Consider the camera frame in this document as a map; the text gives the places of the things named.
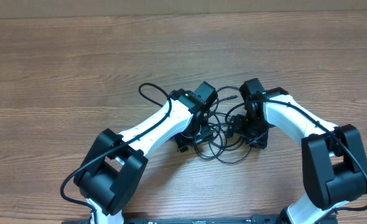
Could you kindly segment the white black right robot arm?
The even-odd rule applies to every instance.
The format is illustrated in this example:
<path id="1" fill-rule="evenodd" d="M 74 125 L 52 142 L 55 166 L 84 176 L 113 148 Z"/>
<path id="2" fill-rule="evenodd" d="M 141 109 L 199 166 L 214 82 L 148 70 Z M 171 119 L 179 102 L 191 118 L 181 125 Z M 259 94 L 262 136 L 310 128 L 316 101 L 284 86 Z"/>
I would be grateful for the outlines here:
<path id="1" fill-rule="evenodd" d="M 264 149 L 277 127 L 301 147 L 305 193 L 268 223 L 336 223 L 339 211 L 367 210 L 367 156 L 360 132 L 337 126 L 300 106 L 282 88 L 241 86 L 246 115 L 227 115 L 229 134 Z"/>

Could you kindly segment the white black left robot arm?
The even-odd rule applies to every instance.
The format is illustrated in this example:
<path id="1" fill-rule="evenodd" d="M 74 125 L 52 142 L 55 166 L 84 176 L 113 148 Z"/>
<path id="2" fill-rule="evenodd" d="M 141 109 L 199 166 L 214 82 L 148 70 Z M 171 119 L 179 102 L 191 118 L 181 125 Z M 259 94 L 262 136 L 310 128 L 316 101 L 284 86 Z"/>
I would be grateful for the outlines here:
<path id="1" fill-rule="evenodd" d="M 169 139 L 181 151 L 212 138 L 205 113 L 217 99 L 214 88 L 174 90 L 162 108 L 135 127 L 102 131 L 73 176 L 91 208 L 91 223 L 123 223 L 122 209 L 139 185 L 149 155 Z"/>

